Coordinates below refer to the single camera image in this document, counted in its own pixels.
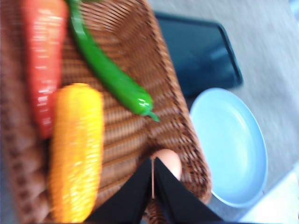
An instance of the green chili pepper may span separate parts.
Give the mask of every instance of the green chili pepper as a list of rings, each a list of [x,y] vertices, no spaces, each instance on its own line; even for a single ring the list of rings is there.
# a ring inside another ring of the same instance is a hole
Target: green chili pepper
[[[67,0],[67,2],[75,40],[94,74],[131,112],[142,116],[149,115],[155,121],[159,121],[158,116],[151,111],[153,102],[150,95],[108,58],[87,30],[79,9],[81,0]]]

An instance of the plate rim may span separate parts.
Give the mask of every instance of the plate rim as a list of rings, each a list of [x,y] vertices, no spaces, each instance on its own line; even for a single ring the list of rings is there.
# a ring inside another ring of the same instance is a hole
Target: plate rim
[[[260,134],[260,136],[262,137],[262,142],[263,142],[263,151],[265,153],[265,171],[264,171],[264,177],[263,177],[263,182],[261,184],[261,186],[259,187],[259,190],[257,191],[256,195],[254,197],[252,197],[250,200],[244,202],[244,203],[232,203],[232,202],[229,202],[223,198],[221,198],[214,190],[213,190],[213,185],[212,185],[212,189],[211,189],[211,192],[212,194],[217,198],[219,199],[221,202],[225,203],[226,205],[229,205],[231,207],[235,207],[235,208],[243,208],[243,207],[249,207],[250,205],[254,204],[255,202],[258,201],[258,199],[262,196],[262,193],[263,193],[263,189],[265,188],[265,185],[267,183],[267,179],[268,179],[268,152],[267,152],[267,147],[266,147],[266,143],[265,143],[265,139],[264,139],[264,136],[263,136],[263,133],[262,133],[262,130],[261,130],[261,127],[260,125],[258,124],[255,116],[253,115],[252,111],[248,108],[248,106],[243,102],[243,100],[241,100],[238,96],[236,96],[235,94],[233,94],[231,91],[228,91],[226,89],[223,89],[223,88],[217,88],[217,87],[213,87],[213,88],[209,88],[203,92],[201,92],[197,97],[196,99],[194,100],[194,102],[192,103],[191,105],[191,108],[190,108],[190,118],[191,118],[191,121],[192,121],[192,124],[194,126],[194,130],[195,130],[195,133],[197,135],[197,132],[196,132],[196,129],[195,129],[195,124],[193,123],[193,114],[195,113],[194,112],[194,107],[195,105],[197,105],[200,100],[203,99],[203,97],[205,97],[206,95],[210,94],[211,92],[215,92],[215,91],[220,91],[220,92],[224,92],[226,94],[229,94],[231,97],[234,97],[237,101],[239,101],[242,106],[244,106],[244,108],[249,112],[250,116],[253,118],[253,121],[255,123],[255,125],[257,126],[258,128],[258,132]]]

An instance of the corn cob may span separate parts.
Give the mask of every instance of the corn cob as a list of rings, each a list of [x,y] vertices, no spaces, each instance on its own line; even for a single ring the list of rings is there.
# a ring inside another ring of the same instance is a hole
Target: corn cob
[[[99,92],[81,83],[58,91],[49,174],[55,222],[83,222],[93,209],[101,174],[103,124]]]

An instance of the egg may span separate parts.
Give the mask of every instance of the egg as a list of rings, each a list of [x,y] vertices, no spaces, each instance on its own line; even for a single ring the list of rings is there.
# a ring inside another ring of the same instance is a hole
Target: egg
[[[182,163],[179,159],[178,154],[170,149],[161,149],[155,152],[151,159],[158,157],[164,165],[170,170],[170,172],[178,179],[181,179],[182,174]]]

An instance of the pepper stem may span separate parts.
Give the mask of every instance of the pepper stem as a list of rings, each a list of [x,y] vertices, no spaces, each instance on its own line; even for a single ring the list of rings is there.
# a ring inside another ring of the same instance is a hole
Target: pepper stem
[[[149,115],[151,118],[153,118],[153,120],[156,122],[160,121],[159,117],[152,111],[149,111],[147,115]]]

